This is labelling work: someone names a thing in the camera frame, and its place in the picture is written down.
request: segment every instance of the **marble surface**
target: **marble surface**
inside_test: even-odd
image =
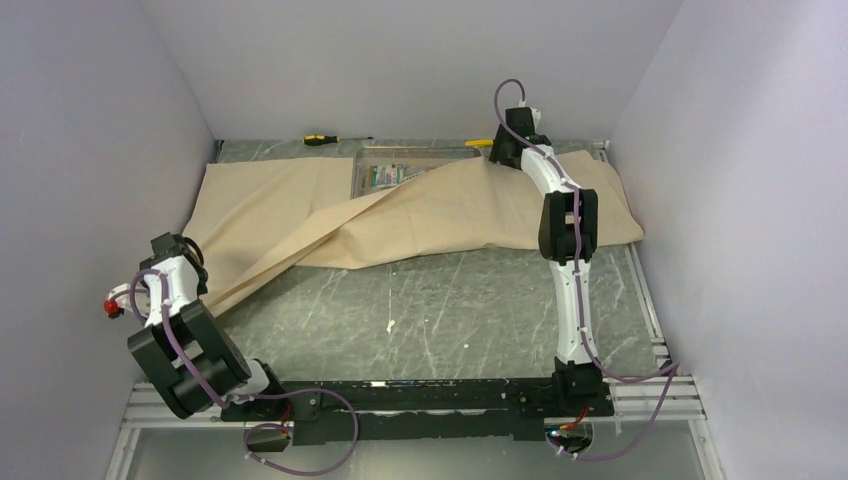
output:
[[[353,157],[363,145],[455,146],[383,140],[305,147],[226,141],[220,162]],[[558,153],[590,142],[558,142]],[[656,369],[624,246],[592,259],[590,303],[602,362],[624,375]],[[557,343],[551,273],[538,252],[490,248],[360,270],[294,267],[219,319],[242,352],[284,380],[547,376]]]

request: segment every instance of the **white wall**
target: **white wall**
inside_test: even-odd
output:
[[[687,0],[612,138],[730,479],[848,478],[848,4]]]
[[[103,478],[136,373],[106,292],[187,219],[212,137],[135,0],[0,7],[0,477]]]
[[[491,137],[510,76],[548,135],[609,138],[680,3],[144,0],[215,136],[254,139]]]

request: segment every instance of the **metal tray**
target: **metal tray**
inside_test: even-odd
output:
[[[379,192],[448,163],[482,156],[474,147],[362,147],[353,159],[350,198]]]

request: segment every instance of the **yellow and black screwdriver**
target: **yellow and black screwdriver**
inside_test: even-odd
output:
[[[373,140],[374,137],[358,137],[345,138],[345,140]],[[303,137],[303,144],[309,147],[317,147],[319,145],[329,145],[331,143],[339,143],[342,139],[339,136],[333,135],[307,135]]]

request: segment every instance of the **fabric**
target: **fabric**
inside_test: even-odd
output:
[[[611,166],[585,151],[558,159],[598,192],[599,245],[643,238]],[[538,248],[542,195],[524,172],[475,158],[350,200],[352,170],[339,158],[207,167],[184,234],[206,257],[204,302],[214,314],[295,264],[355,269],[489,246]]]

